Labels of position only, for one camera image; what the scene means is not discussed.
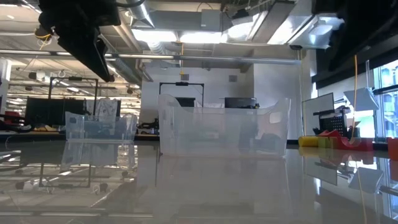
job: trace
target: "window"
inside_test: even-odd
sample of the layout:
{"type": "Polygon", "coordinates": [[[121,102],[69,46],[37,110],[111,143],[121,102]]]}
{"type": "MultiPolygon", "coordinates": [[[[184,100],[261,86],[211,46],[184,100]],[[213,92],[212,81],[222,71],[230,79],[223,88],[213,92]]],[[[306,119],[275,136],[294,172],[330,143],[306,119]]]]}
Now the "window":
{"type": "Polygon", "coordinates": [[[383,137],[398,137],[398,60],[374,69],[383,137]]]}

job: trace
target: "yellow object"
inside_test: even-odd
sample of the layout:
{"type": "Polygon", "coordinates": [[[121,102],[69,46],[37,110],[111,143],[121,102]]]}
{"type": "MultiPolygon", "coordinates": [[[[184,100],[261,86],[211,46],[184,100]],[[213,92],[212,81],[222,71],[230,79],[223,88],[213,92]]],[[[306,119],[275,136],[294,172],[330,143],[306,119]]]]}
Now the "yellow object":
{"type": "Polygon", "coordinates": [[[318,137],[301,136],[298,138],[298,145],[300,147],[318,147],[318,137]]]}
{"type": "Polygon", "coordinates": [[[320,148],[330,148],[331,142],[329,137],[318,137],[318,147],[320,148]]]}

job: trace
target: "white pillar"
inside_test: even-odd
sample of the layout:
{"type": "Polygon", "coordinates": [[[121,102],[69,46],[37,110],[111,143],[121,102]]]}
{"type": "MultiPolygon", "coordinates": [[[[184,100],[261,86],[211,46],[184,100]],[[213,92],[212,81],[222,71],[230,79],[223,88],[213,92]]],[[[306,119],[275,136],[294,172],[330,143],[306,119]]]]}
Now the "white pillar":
{"type": "Polygon", "coordinates": [[[307,50],[302,59],[301,96],[302,101],[318,97],[318,90],[311,78],[317,74],[317,52],[307,50]]]}
{"type": "Polygon", "coordinates": [[[1,108],[0,114],[4,114],[7,108],[7,92],[8,83],[10,82],[12,61],[8,59],[0,59],[0,97],[1,97],[1,108]]]}

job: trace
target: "white plastic piece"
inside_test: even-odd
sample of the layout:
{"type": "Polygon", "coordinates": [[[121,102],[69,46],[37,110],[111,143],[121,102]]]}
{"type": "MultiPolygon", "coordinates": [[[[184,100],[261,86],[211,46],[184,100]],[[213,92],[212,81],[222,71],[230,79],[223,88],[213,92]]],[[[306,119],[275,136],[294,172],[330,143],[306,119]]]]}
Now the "white plastic piece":
{"type": "Polygon", "coordinates": [[[137,116],[88,116],[65,112],[68,142],[121,143],[133,142],[137,116]]]}
{"type": "Polygon", "coordinates": [[[160,150],[170,156],[285,155],[290,99],[264,109],[186,108],[159,96],[160,150]]]}

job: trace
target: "yellow wire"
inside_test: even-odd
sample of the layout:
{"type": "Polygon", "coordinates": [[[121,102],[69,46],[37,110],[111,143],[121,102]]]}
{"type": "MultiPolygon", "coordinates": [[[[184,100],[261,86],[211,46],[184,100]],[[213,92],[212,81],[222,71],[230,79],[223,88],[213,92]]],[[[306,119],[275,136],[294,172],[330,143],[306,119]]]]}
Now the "yellow wire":
{"type": "Polygon", "coordinates": [[[365,200],[364,200],[364,198],[363,198],[362,185],[361,185],[361,176],[360,176],[360,174],[359,174],[358,164],[357,164],[356,161],[355,161],[355,166],[356,166],[356,171],[357,171],[357,173],[358,173],[359,191],[360,191],[360,193],[361,193],[364,224],[367,224],[367,223],[368,223],[368,218],[366,217],[365,200]]]}
{"type": "Polygon", "coordinates": [[[358,79],[358,60],[356,55],[354,56],[354,69],[355,69],[355,81],[354,81],[354,111],[353,111],[353,129],[351,132],[351,142],[354,138],[354,128],[355,128],[355,107],[356,107],[356,81],[358,79]]]}
{"type": "Polygon", "coordinates": [[[50,37],[50,36],[47,36],[47,37],[45,38],[45,40],[44,40],[43,44],[40,46],[40,49],[39,49],[39,50],[42,50],[42,49],[43,49],[43,47],[45,46],[45,43],[46,43],[46,41],[47,41],[47,39],[48,39],[49,37],[50,37]]]}
{"type": "MultiPolygon", "coordinates": [[[[354,82],[354,111],[353,111],[353,130],[351,133],[351,141],[353,142],[354,139],[354,128],[355,128],[355,107],[356,107],[356,82],[358,80],[358,59],[356,58],[356,55],[354,56],[354,69],[355,69],[355,82],[354,82]]],[[[356,166],[356,171],[358,173],[358,182],[359,182],[359,191],[361,193],[361,200],[362,200],[362,209],[363,209],[363,215],[364,215],[364,224],[368,223],[368,218],[366,217],[366,208],[365,208],[365,201],[363,197],[363,192],[362,192],[362,185],[361,185],[361,175],[359,174],[359,169],[358,169],[358,164],[355,161],[355,166],[356,166]]]]}

